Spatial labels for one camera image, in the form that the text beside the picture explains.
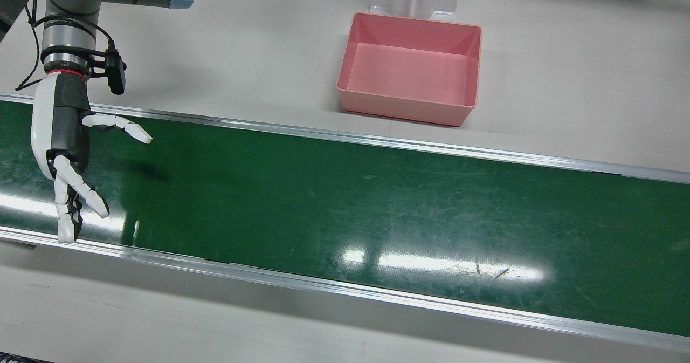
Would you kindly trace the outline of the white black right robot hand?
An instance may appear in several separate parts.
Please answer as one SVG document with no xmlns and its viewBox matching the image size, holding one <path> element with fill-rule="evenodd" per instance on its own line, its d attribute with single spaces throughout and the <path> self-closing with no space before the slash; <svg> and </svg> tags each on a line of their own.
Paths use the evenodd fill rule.
<svg viewBox="0 0 690 363">
<path fill-rule="evenodd" d="M 85 76 L 53 70 L 40 80 L 33 98 L 31 148 L 39 169 L 53 182 L 58 241 L 74 243 L 83 218 L 82 203 L 101 218 L 110 215 L 106 201 L 82 174 L 89 162 L 89 128 L 116 128 L 150 144 L 153 137 L 139 124 L 117 115 L 94 113 Z"/>
</svg>

